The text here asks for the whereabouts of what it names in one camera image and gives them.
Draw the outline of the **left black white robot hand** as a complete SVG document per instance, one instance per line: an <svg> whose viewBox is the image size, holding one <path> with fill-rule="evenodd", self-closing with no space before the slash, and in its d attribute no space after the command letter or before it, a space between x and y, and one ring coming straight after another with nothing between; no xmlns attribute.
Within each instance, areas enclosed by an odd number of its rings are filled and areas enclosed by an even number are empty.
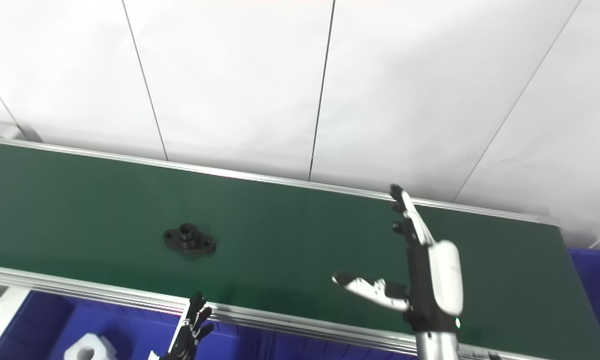
<svg viewBox="0 0 600 360"><path fill-rule="evenodd" d="M208 322L212 309L206 306L206 299L200 291L189 299L189 306L183 320L179 322L170 350L162 356L154 351L149 354L149 360L194 360L199 343L212 333L215 325Z"/></svg>

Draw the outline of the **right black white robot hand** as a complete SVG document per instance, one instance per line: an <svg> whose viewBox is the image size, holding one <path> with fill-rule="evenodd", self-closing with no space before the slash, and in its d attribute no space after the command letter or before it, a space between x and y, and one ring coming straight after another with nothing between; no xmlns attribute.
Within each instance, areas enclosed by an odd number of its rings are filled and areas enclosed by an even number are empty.
<svg viewBox="0 0 600 360"><path fill-rule="evenodd" d="M409 285L335 272L332 282L383 308L398 312L417 333L455 333L463 310L463 281L457 246L436 240L403 187L392 184L392 208L402 219L393 231L407 244Z"/></svg>

